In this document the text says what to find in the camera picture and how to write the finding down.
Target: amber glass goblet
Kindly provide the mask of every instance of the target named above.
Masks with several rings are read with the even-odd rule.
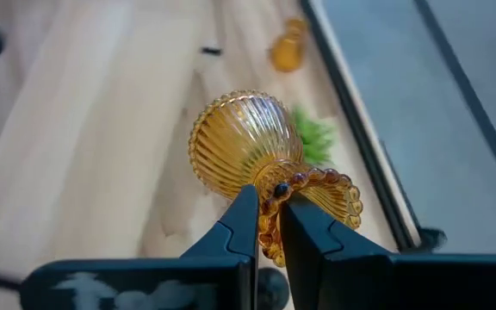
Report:
[[[359,189],[334,169],[304,163],[290,114],[266,93],[234,91],[209,104],[190,135],[189,157],[196,176],[229,199],[246,184],[256,186],[258,241],[279,267],[285,264],[279,210],[292,193],[300,192],[352,229],[361,225]]]

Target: ribbed glass cup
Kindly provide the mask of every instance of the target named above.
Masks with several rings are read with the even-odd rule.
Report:
[[[196,176],[227,198],[246,184],[256,186],[259,244],[279,267],[285,264],[279,209],[292,193],[299,191],[352,229],[361,225],[357,187],[334,169],[304,163],[290,114],[266,93],[239,90],[209,104],[190,135],[189,157]]]

